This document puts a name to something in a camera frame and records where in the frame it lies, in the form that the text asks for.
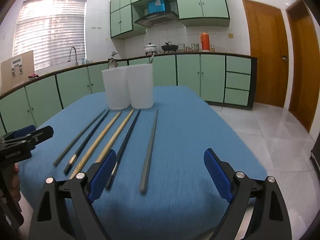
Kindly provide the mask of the person's left hand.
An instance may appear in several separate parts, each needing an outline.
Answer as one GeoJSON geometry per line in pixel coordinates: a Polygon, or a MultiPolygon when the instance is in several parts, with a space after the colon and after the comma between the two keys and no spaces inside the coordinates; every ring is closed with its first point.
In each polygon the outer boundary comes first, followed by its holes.
{"type": "Polygon", "coordinates": [[[19,166],[15,163],[9,168],[9,186],[8,190],[14,201],[19,202],[21,199],[20,193],[20,178],[19,178],[19,166]]]}

